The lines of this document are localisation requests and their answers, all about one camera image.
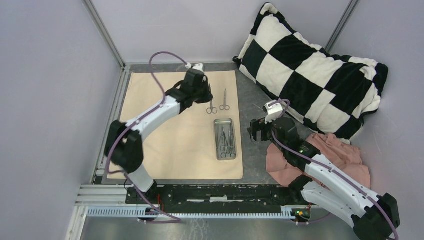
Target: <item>beige paper sheet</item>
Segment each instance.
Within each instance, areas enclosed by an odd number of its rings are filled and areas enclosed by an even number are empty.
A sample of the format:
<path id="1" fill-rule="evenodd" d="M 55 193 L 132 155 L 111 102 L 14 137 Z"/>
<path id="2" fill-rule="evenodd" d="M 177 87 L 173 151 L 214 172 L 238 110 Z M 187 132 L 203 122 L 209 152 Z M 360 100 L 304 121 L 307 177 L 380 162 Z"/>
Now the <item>beige paper sheet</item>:
<path id="1" fill-rule="evenodd" d="M 185 72 L 156 73 L 165 90 L 183 80 Z M 243 178 L 239 100 L 234 71 L 206 73 L 213 94 L 217 114 L 207 114 L 209 103 L 196 104 L 182 114 L 168 120 L 143 143 L 144 166 L 153 179 L 162 180 L 228 180 Z M 227 89 L 230 110 L 220 110 Z M 162 97 L 150 73 L 132 73 L 126 91 L 121 118 L 128 121 L 156 104 Z M 237 147 L 234 160 L 217 160 L 214 120 L 232 119 Z M 119 169 L 111 163 L 111 171 Z M 120 173 L 108 179 L 124 179 Z"/>

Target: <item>black and white checkered pillow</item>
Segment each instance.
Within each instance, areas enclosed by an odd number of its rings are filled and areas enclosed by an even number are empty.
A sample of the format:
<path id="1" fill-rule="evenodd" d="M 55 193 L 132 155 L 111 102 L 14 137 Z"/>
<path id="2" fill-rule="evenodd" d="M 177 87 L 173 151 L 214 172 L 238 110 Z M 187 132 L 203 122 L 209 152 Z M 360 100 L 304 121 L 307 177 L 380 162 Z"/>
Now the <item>black and white checkered pillow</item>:
<path id="1" fill-rule="evenodd" d="M 389 71 L 372 59 L 329 55 L 271 3 L 263 5 L 234 61 L 270 98 L 290 100 L 287 112 L 296 120 L 346 141 L 379 108 Z"/>

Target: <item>gray wall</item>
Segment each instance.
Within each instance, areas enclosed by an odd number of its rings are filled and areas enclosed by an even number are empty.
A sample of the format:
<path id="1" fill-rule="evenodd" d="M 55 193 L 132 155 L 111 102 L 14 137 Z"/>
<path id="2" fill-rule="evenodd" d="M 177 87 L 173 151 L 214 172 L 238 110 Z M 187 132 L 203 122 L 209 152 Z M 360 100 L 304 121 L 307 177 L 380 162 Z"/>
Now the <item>gray wall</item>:
<path id="1" fill-rule="evenodd" d="M 239 55 L 266 0 L 93 0 L 126 62 L 171 51 L 190 62 Z M 308 41 L 325 46 L 349 0 L 272 2 Z M 158 57 L 158 62 L 177 62 Z"/>
<path id="2" fill-rule="evenodd" d="M 370 167 L 372 189 L 398 201 L 401 239 L 424 235 L 424 1 L 361 1 L 333 54 L 389 67 L 380 109 L 353 143 Z"/>
<path id="3" fill-rule="evenodd" d="M 60 240 L 120 68 L 81 0 L 0 3 L 0 239 Z"/>

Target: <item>metal tray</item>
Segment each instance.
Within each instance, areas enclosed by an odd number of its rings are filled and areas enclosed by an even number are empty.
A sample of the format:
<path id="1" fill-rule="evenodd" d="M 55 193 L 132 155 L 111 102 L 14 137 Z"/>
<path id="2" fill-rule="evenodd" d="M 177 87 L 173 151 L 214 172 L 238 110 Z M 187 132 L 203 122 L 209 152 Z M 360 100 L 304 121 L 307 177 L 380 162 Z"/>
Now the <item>metal tray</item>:
<path id="1" fill-rule="evenodd" d="M 234 124 L 230 118 L 214 121 L 216 159 L 233 160 L 237 158 L 236 136 Z"/>

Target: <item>crumpled pink fabric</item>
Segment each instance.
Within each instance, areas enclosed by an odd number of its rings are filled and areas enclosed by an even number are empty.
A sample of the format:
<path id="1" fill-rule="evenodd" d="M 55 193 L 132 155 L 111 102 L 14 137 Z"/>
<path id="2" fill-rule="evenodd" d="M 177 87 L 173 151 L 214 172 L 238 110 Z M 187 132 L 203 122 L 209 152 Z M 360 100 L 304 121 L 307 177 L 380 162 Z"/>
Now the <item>crumpled pink fabric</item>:
<path id="1" fill-rule="evenodd" d="M 371 188 L 371 175 L 367 166 L 363 165 L 361 151 L 358 147 L 341 142 L 336 135 L 313 133 L 306 141 L 319 149 L 324 156 L 345 174 L 353 178 L 366 188 Z M 266 171 L 277 183 L 288 187 L 297 177 L 303 173 L 298 168 L 290 165 L 284 158 L 283 153 L 271 144 L 266 155 Z"/>

